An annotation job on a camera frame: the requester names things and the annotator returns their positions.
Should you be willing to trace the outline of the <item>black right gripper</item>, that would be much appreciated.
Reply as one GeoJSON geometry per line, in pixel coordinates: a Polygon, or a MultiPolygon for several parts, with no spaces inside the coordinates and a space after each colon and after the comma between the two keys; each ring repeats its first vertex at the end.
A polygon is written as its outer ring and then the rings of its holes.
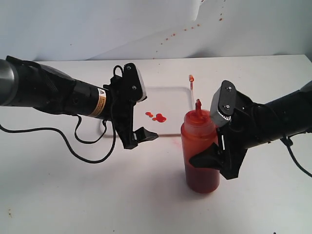
{"type": "Polygon", "coordinates": [[[221,152],[218,145],[213,143],[191,157],[189,163],[195,168],[220,170],[221,175],[227,180],[237,178],[247,150],[271,141],[264,128],[260,126],[258,118],[260,109],[260,104],[237,91],[230,122],[217,130],[223,137],[225,149],[221,152]]]}

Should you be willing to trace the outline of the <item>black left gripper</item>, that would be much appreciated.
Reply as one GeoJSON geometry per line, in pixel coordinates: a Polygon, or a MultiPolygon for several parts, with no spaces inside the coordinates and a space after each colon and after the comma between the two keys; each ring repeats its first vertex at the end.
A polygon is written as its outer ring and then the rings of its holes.
{"type": "Polygon", "coordinates": [[[103,87],[110,93],[110,104],[112,104],[112,118],[114,129],[116,130],[124,149],[133,149],[139,143],[146,141],[153,141],[158,138],[158,134],[140,127],[133,131],[133,118],[134,106],[137,102],[130,100],[124,90],[123,70],[121,76],[116,74],[116,69],[120,68],[119,65],[113,69],[113,77],[110,79],[109,85],[103,87]]]}

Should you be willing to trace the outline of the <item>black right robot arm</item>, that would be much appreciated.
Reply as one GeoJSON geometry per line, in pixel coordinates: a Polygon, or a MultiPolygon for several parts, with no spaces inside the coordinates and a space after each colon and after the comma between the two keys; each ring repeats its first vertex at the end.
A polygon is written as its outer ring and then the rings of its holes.
{"type": "Polygon", "coordinates": [[[295,165],[311,176],[294,157],[291,137],[312,131],[312,84],[266,104],[253,102],[224,80],[213,96],[210,116],[217,143],[189,159],[195,168],[212,168],[227,179],[238,177],[249,148],[280,140],[295,165]]]}

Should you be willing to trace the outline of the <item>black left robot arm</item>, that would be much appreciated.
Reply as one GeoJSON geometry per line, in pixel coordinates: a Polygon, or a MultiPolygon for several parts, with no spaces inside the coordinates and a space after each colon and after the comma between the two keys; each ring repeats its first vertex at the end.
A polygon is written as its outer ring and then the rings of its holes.
{"type": "Polygon", "coordinates": [[[0,61],[1,106],[31,107],[53,115],[82,115],[110,121],[125,149],[152,141],[158,134],[133,130],[134,106],[147,98],[140,71],[125,64],[121,75],[97,87],[51,66],[11,56],[0,61]]]}

